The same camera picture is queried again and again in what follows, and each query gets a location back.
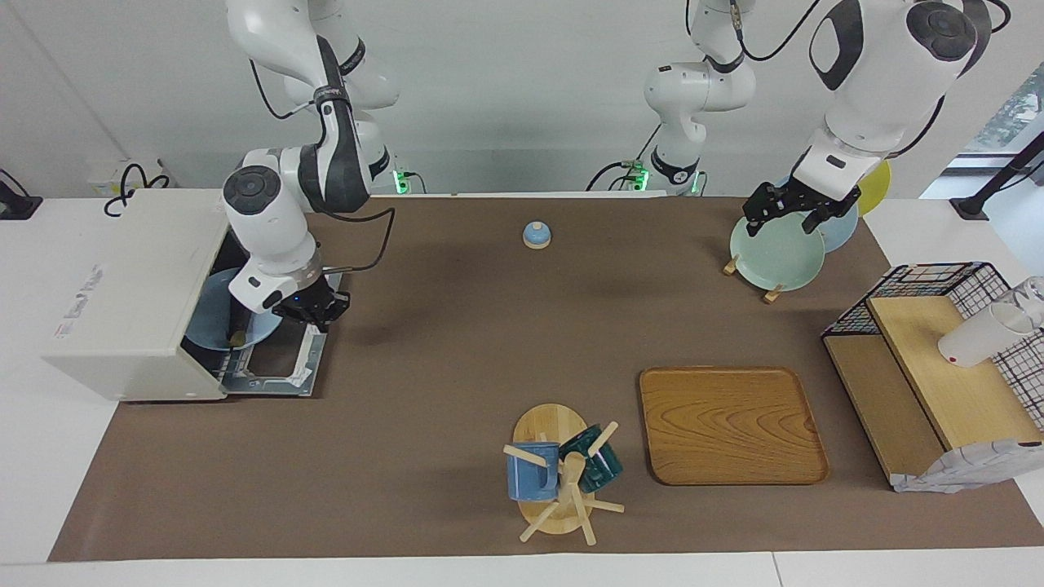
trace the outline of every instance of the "window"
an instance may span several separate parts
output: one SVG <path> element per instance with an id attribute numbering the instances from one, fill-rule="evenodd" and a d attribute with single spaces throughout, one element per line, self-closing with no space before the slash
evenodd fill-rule
<path id="1" fill-rule="evenodd" d="M 965 152 L 982 155 L 1014 155 L 1022 150 L 1044 131 L 1044 64 L 1004 102 L 993 119 L 965 147 Z"/>

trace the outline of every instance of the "label sticker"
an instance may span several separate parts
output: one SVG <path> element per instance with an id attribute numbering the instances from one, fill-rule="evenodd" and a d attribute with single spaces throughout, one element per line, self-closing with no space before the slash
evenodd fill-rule
<path id="1" fill-rule="evenodd" d="M 105 277 L 105 267 L 101 263 L 95 264 L 91 267 L 91 273 L 88 274 L 87 279 L 84 281 L 84 285 L 80 286 L 79 291 L 73 296 L 72 306 L 66 311 L 65 315 L 62 316 L 62 322 L 58 323 L 56 329 L 54 329 L 55 338 L 68 338 L 72 335 L 72 331 L 76 326 L 76 321 L 82 315 L 84 310 L 87 308 L 87 304 L 91 302 L 91 296 L 94 295 L 95 289 L 98 288 L 98 284 L 101 283 L 102 278 Z"/>

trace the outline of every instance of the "white cloth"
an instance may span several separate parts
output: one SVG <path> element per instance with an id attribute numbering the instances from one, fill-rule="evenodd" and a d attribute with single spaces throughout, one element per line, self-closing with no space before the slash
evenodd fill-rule
<path id="1" fill-rule="evenodd" d="M 956 493 L 1041 468 L 1044 468 L 1041 443 L 1022 445 L 1010 439 L 963 446 L 941 456 L 923 475 L 894 474 L 889 482 L 898 492 Z"/>

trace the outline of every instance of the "white wall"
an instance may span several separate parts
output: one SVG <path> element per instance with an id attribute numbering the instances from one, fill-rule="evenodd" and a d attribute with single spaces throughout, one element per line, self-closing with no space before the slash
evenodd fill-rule
<path id="1" fill-rule="evenodd" d="M 894 195 L 924 191 L 1044 61 L 1038 36 L 1044 2 L 1010 2 L 1015 22 L 951 92 L 924 144 L 896 162 Z M 682 0 L 349 5 L 370 50 L 403 83 L 400 102 L 376 117 L 433 191 L 580 189 L 601 164 L 637 155 L 656 125 L 642 98 L 646 73 L 701 58 L 685 34 Z M 807 5 L 759 3 L 748 22 L 752 50 L 775 47 Z M 96 142 L 108 141 L 110 151 L 161 157 L 182 184 L 194 187 L 220 185 L 245 150 L 300 145 L 317 135 L 307 116 L 278 122 L 264 112 L 246 60 L 229 38 L 220 0 L 0 0 L 0 7 L 4 17 L 16 11 L 27 27 L 0 45 L 0 164 L 33 191 L 84 193 L 82 174 L 65 163 L 95 155 Z M 17 19 L 3 20 L 18 27 Z M 712 192 L 749 193 L 793 164 L 830 102 L 807 63 L 810 34 L 811 27 L 773 62 L 756 64 L 759 91 L 746 110 L 704 118 Z M 46 58 L 13 68 L 31 37 Z M 52 71 L 43 71 L 48 67 Z M 79 111 L 96 113 L 100 130 L 92 116 L 41 112 L 35 77 L 55 76 L 68 79 Z M 26 78 L 31 83 L 23 84 Z M 285 105 L 268 81 L 277 108 Z M 104 140 L 87 140 L 98 137 Z"/>
<path id="2" fill-rule="evenodd" d="M 119 146 L 6 2 L 0 2 L 0 167 L 35 193 L 90 195 L 88 157 Z"/>

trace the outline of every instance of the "white cup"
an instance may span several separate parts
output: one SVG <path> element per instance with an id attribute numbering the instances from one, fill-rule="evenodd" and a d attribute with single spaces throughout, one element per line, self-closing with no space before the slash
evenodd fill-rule
<path id="1" fill-rule="evenodd" d="M 1037 332 L 1044 321 L 1044 278 L 1031 277 L 997 298 L 939 342 L 959 367 L 975 367 Z"/>

